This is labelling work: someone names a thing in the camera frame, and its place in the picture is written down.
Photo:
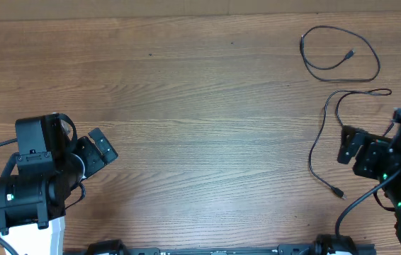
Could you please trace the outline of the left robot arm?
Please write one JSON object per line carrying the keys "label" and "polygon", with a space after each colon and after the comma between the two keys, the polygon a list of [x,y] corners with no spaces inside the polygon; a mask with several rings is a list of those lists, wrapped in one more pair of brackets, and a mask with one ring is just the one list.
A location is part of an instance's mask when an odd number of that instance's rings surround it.
{"label": "left robot arm", "polygon": [[15,128],[18,151],[0,175],[0,243],[7,254],[62,254],[66,199],[118,153],[99,128],[78,137],[62,113]]}

